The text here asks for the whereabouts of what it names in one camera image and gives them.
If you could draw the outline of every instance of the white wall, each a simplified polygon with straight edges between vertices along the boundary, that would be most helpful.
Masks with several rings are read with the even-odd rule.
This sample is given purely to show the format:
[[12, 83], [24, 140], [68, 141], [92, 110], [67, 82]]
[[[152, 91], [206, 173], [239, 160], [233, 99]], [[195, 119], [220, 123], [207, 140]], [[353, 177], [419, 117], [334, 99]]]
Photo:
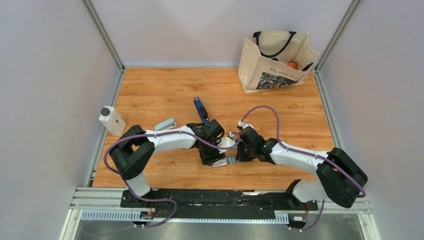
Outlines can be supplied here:
[[423, 239], [424, 2], [364, 0], [322, 71], [383, 240]]
[[310, 33], [322, 53], [351, 0], [92, 0], [125, 65], [238, 65], [260, 30]]
[[80, 0], [0, 5], [0, 239], [58, 239], [119, 71]]

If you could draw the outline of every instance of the wood surface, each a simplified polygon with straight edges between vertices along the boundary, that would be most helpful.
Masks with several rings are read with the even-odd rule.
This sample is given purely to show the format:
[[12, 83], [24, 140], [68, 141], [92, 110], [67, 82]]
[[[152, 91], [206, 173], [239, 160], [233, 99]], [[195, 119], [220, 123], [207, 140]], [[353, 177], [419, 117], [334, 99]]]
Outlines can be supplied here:
[[[226, 133], [237, 131], [237, 122], [257, 105], [269, 105], [280, 118], [280, 138], [288, 144], [321, 151], [334, 146], [312, 73], [304, 84], [246, 94], [237, 68], [127, 68], [116, 103], [126, 129], [145, 130], [174, 118], [177, 128], [199, 123], [193, 104], [200, 97], [210, 119]], [[276, 137], [276, 118], [266, 108], [254, 110], [244, 121], [264, 139]], [[108, 133], [104, 151], [118, 137]], [[108, 163], [114, 166], [108, 156]], [[152, 188], [285, 190], [295, 179], [316, 176], [303, 170], [259, 162], [235, 163], [218, 168], [202, 165], [199, 151], [175, 149], [152, 156], [144, 174]], [[125, 187], [121, 177], [99, 161], [93, 187]]]

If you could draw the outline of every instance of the beige tote bag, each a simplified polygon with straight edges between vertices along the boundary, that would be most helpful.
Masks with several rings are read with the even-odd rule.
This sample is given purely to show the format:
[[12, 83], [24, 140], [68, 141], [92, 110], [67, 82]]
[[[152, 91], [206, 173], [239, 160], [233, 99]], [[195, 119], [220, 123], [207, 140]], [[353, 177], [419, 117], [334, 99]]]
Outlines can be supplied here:
[[[244, 39], [238, 77], [246, 93], [302, 84], [317, 53], [308, 34], [295, 31], [257, 31]], [[297, 70], [287, 66], [297, 63]]]

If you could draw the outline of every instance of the plastic bottle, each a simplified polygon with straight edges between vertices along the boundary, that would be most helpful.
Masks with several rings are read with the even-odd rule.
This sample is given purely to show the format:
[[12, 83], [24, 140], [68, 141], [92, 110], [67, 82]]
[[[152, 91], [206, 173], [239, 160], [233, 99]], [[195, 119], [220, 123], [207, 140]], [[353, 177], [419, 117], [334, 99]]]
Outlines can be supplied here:
[[121, 137], [127, 125], [113, 106], [105, 106], [100, 110], [100, 122], [116, 137]]

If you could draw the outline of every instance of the bag handle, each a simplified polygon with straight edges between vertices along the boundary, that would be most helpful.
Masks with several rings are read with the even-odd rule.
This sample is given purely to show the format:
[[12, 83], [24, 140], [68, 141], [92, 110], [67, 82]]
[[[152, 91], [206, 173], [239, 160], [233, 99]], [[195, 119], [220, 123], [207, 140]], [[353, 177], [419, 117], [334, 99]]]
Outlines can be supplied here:
[[278, 56], [280, 53], [282, 53], [284, 51], [284, 49], [286, 49], [287, 46], [289, 45], [289, 43], [292, 40], [293, 36], [296, 34], [295, 31], [289, 31], [289, 33], [290, 33], [290, 37], [288, 37], [288, 40], [285, 43], [285, 45], [281, 48], [280, 51], [278, 51], [276, 54], [272, 54], [272, 55], [266, 55], [265, 53], [263, 53], [261, 51], [261, 48], [259, 47], [259, 35], [261, 35], [261, 32], [260, 31], [257, 31], [255, 33], [253, 33], [253, 37], [256, 38], [256, 45], [259, 48], [260, 55], [264, 56], [265, 58], [274, 58], [274, 57]]

